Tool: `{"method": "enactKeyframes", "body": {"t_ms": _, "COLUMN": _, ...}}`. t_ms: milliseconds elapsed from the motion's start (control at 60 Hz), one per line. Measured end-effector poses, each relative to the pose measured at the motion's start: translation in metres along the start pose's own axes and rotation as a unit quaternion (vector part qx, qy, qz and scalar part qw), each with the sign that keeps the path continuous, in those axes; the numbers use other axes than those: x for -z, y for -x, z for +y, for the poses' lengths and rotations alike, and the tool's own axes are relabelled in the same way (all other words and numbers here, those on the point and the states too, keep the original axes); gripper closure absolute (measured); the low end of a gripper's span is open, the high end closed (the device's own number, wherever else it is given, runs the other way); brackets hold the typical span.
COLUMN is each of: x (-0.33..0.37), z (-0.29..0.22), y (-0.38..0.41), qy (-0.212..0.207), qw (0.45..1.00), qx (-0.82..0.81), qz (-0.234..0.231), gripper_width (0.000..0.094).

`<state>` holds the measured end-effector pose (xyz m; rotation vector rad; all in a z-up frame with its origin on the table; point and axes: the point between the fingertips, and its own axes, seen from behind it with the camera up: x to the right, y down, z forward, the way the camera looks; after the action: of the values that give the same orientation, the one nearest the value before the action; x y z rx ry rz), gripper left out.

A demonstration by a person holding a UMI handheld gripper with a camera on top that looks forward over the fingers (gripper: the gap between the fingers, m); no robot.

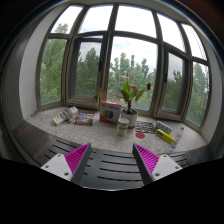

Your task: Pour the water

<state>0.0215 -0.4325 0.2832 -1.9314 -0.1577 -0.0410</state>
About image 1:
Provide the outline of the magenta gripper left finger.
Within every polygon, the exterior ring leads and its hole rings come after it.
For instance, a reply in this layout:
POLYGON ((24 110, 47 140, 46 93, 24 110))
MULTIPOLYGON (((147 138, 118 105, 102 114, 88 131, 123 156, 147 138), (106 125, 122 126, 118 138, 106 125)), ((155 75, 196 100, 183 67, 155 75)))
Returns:
POLYGON ((65 180, 79 184, 91 154, 91 144, 82 145, 63 155, 56 154, 42 169, 65 180))

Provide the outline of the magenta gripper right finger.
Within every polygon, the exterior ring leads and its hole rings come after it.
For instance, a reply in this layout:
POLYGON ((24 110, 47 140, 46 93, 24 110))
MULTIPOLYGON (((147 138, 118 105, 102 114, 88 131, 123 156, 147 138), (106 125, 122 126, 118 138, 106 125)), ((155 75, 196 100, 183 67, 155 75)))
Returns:
POLYGON ((145 185, 182 169, 182 167, 167 154, 158 155, 137 144, 133 145, 132 153, 145 185))

